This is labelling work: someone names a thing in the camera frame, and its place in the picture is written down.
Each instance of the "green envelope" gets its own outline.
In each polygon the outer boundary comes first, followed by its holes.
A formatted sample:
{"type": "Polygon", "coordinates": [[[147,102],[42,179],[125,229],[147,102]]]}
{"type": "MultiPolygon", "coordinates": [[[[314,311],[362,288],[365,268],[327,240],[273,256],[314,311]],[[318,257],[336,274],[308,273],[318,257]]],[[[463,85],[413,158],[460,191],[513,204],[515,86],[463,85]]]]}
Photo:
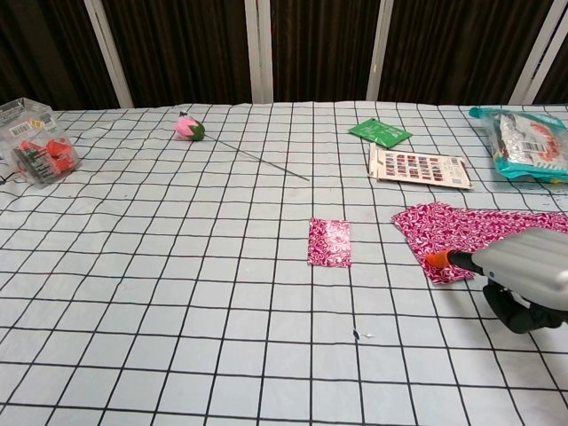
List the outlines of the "green envelope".
{"type": "Polygon", "coordinates": [[[379,122],[376,118],[369,118],[366,122],[349,129],[349,132],[385,148],[392,148],[398,142],[412,136],[412,133],[379,122]]]}

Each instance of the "small pink paper square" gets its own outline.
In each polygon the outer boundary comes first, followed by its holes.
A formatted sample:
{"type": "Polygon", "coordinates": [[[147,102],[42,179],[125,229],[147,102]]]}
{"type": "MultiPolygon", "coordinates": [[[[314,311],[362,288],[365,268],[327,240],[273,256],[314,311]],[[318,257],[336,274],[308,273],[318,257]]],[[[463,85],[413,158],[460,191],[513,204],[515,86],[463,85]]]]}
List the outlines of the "small pink paper square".
{"type": "Polygon", "coordinates": [[[312,217],[308,240],[308,263],[336,268],[351,267],[351,233],[346,220],[312,217]]]}

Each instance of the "teal plastic package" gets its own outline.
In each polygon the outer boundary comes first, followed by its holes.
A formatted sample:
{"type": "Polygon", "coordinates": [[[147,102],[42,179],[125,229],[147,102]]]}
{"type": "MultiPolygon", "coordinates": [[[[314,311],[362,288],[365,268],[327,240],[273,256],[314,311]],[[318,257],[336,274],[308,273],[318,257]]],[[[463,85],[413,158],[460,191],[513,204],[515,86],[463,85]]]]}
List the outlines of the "teal plastic package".
{"type": "Polygon", "coordinates": [[[481,119],[493,147],[495,168],[505,178],[532,176],[568,182],[568,130],[555,117],[473,107],[469,115],[481,119]]]}

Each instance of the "orange nozzle tip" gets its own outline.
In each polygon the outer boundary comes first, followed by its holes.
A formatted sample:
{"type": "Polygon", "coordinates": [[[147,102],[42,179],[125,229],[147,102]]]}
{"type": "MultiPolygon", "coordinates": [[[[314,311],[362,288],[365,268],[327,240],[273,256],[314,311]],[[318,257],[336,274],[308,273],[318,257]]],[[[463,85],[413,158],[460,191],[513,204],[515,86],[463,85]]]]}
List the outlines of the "orange nozzle tip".
{"type": "Polygon", "coordinates": [[[426,262],[435,268],[447,268],[450,265],[450,261],[447,258],[449,252],[450,250],[444,250],[432,255],[426,255],[426,262]]]}

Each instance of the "black grid line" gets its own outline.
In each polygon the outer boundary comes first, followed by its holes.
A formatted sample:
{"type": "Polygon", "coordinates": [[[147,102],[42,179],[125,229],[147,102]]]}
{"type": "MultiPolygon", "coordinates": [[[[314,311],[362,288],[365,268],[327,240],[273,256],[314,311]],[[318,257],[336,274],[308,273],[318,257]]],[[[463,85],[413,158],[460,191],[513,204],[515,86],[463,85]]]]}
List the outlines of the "black grid line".
{"type": "MultiPolygon", "coordinates": [[[[565,106],[530,109],[568,122],[565,106]]],[[[99,424],[114,414],[152,424],[166,414],[204,424],[479,424],[481,408],[504,423],[565,417],[566,327],[503,333],[481,280],[433,286],[391,224],[429,201],[568,211],[565,185],[497,175],[467,110],[349,101],[60,113],[82,167],[41,190],[20,177],[0,185],[0,425],[29,408],[45,423],[79,409],[99,424]],[[310,182],[212,142],[177,140],[181,110],[211,137],[310,182]],[[396,149],[466,157],[475,188],[369,180],[368,143],[347,130],[377,116],[414,133],[396,149]],[[350,270],[306,265],[310,217],[350,222],[350,270]],[[65,256],[77,265],[59,268],[65,256]],[[383,296],[363,300],[371,294],[383,296]],[[131,312],[120,317],[131,326],[110,321],[116,312],[131,312]],[[174,313],[171,324],[156,316],[174,313]],[[354,328],[375,336],[356,340],[354,328]],[[104,342],[115,344],[101,352],[104,342]],[[468,370],[464,360],[474,361],[468,370]],[[88,393],[85,372],[97,378],[88,393]],[[51,390],[37,391],[48,379],[51,390]],[[136,384],[150,379],[140,396],[136,384]],[[444,403],[425,406],[430,392],[444,403]],[[379,411],[367,398],[396,402],[379,411]]]]}

